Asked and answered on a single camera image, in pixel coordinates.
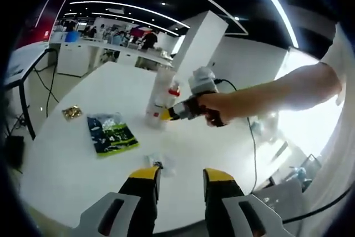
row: floor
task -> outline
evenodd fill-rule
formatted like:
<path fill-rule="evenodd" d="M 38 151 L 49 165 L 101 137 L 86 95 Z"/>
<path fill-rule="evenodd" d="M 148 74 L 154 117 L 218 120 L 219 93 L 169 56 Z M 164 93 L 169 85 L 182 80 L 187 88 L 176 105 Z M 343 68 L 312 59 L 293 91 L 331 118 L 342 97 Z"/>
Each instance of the floor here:
<path fill-rule="evenodd" d="M 52 81 L 54 67 L 49 67 L 39 72 L 40 77 L 42 78 L 44 84 L 50 88 L 50 83 Z M 72 77 L 67 75 L 55 74 L 54 83 L 53 83 L 53 94 L 60 101 L 63 97 L 74 87 L 76 86 L 82 79 L 78 77 Z M 31 118 L 31 122 L 34 128 L 35 133 L 40 131 L 42 124 L 46 119 L 46 103 L 48 98 L 48 91 L 40 82 L 36 72 L 32 72 L 28 77 L 29 83 L 29 116 Z M 57 102 L 53 97 L 50 97 L 48 103 L 48 114 L 55 108 Z M 28 148 L 31 147 L 31 136 L 27 131 L 26 127 L 18 128 L 18 125 L 14 128 L 12 134 L 24 136 L 25 141 L 25 153 Z M 20 183 L 19 180 L 21 178 L 21 173 L 14 170 L 11 172 L 12 180 L 14 182 L 14 186 L 17 191 L 19 191 Z M 50 220 L 45 217 L 40 212 L 31 208 L 30 206 L 25 206 L 29 211 L 31 217 L 40 228 L 41 232 L 43 232 L 44 236 L 65 236 L 65 227 L 62 227 L 56 221 Z"/>

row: office desk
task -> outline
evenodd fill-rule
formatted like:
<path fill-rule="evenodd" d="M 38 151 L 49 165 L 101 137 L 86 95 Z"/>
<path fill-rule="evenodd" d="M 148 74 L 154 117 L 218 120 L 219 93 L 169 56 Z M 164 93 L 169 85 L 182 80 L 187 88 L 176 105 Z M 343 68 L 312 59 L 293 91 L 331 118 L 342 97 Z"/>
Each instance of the office desk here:
<path fill-rule="evenodd" d="M 154 72 L 105 63 L 84 78 L 56 106 L 24 157 L 21 198 L 66 226 L 76 227 L 81 213 L 129 174 L 146 166 L 155 152 L 169 156 L 175 176 L 162 176 L 154 232 L 177 229 L 205 217 L 202 170 L 215 168 L 234 176 L 245 193 L 254 183 L 252 140 L 243 120 L 222 127 L 204 118 L 171 122 L 164 131 L 144 123 Z M 182 88 L 181 99 L 190 95 Z M 62 110 L 79 105 L 83 115 L 67 122 Z M 86 114 L 121 112 L 140 145 L 98 157 Z"/>
<path fill-rule="evenodd" d="M 147 52 L 116 46 L 114 44 L 85 40 L 73 43 L 62 42 L 60 44 L 58 73 L 61 74 L 82 77 L 88 73 L 91 67 L 98 67 L 100 56 L 104 49 L 119 51 L 120 56 L 117 63 L 120 65 L 134 67 L 138 57 L 143 57 L 160 65 L 173 67 L 167 59 L 162 57 L 157 57 Z"/>
<path fill-rule="evenodd" d="M 13 51 L 9 59 L 4 81 L 5 90 L 11 90 L 8 93 L 10 105 L 18 115 L 21 115 L 20 110 L 22 110 L 32 139 L 36 137 L 36 134 L 27 109 L 29 106 L 29 93 L 26 79 L 37 63 L 45 56 L 46 49 L 48 49 L 48 42 L 37 42 Z M 8 122 L 8 126 L 12 128 L 15 123 L 16 120 L 13 119 L 13 121 Z"/>

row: window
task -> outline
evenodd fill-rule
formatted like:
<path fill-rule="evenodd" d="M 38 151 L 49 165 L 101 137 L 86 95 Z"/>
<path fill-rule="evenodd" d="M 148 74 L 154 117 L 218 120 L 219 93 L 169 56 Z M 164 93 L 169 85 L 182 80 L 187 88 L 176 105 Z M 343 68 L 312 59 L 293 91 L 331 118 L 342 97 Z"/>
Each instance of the window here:
<path fill-rule="evenodd" d="M 275 79 L 305 65 L 317 64 L 312 56 L 291 48 L 286 54 Z M 313 108 L 302 111 L 284 110 L 280 112 L 279 130 L 306 156 L 319 156 L 327 144 L 339 120 L 343 104 L 336 104 L 337 96 Z"/>

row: ceiling light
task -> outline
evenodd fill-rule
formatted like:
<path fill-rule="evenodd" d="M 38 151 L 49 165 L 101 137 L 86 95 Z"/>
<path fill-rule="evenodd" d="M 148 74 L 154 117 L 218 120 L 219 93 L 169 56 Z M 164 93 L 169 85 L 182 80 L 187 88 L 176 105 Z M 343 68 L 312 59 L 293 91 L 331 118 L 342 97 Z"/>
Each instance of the ceiling light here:
<path fill-rule="evenodd" d="M 114 14 L 106 14 L 106 13 L 98 13 L 98 12 L 92 12 L 92 14 L 96 14 L 96 15 L 105 15 L 105 16 L 112 16 L 112 17 L 117 17 L 117 18 L 123 18 L 123 19 L 132 19 L 132 18 L 129 18 L 129 17 L 124 17 L 124 16 L 119 16 L 119 15 L 114 15 Z M 157 26 L 155 24 L 152 24 L 152 23 L 149 23 L 149 22 L 144 22 L 144 21 L 141 21 L 139 19 L 135 19 L 136 22 L 141 22 L 141 23 L 144 23 L 144 24 L 147 24 L 147 25 L 151 25 L 153 27 L 156 27 L 156 28 L 159 28 L 159 29 L 162 29 L 164 31 L 167 31 L 175 36 L 179 36 L 177 33 L 174 33 L 168 29 L 165 29 L 163 27 L 160 27 L 160 26 Z"/>
<path fill-rule="evenodd" d="M 155 15 L 159 15 L 159 16 L 162 16 L 166 19 L 169 19 L 173 22 L 176 22 L 188 29 L 190 29 L 191 27 L 188 26 L 187 24 L 183 23 L 183 22 L 179 22 L 178 20 L 176 19 L 173 19 L 173 18 L 170 18 L 166 15 L 163 15 L 161 13 L 158 13 L 158 12 L 155 12 L 155 11 L 151 11 L 149 9 L 146 9 L 146 8 L 141 8 L 141 7 L 137 7 L 137 6 L 133 6 L 133 5 L 128 5 L 128 4 L 124 4 L 124 3 L 117 3 L 117 2 L 107 2 L 107 1 L 77 1 L 77 2 L 71 2 L 70 4 L 84 4 L 84 3 L 99 3 L 99 4 L 113 4 L 113 5 L 119 5 L 119 6 L 125 6 L 125 7 L 130 7 L 130 8 L 137 8 L 137 9 L 141 9 L 142 11 L 147 11 L 147 12 L 151 12 Z"/>
<path fill-rule="evenodd" d="M 280 2 L 278 0 L 271 0 L 271 2 L 273 3 L 273 5 L 275 6 L 275 8 L 277 9 L 278 13 L 280 14 L 285 26 L 286 26 L 286 29 L 288 31 L 288 34 L 290 35 L 290 38 L 291 38 L 291 41 L 292 41 L 292 44 L 295 48 L 298 48 L 298 43 L 297 43 L 297 39 L 296 39 L 296 35 L 292 29 L 292 26 L 291 26 L 291 23 L 290 23 L 290 20 L 288 19 L 285 11 L 283 10 Z"/>

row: white pillar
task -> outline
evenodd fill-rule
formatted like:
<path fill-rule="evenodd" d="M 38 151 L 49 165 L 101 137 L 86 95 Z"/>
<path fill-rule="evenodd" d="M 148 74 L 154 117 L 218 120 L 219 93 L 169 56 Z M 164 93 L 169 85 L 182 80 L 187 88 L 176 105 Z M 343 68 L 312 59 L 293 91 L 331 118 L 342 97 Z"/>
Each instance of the white pillar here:
<path fill-rule="evenodd" d="M 189 25 L 191 28 L 173 61 L 182 79 L 188 79 L 194 70 L 208 64 L 228 27 L 211 11 L 190 18 Z"/>

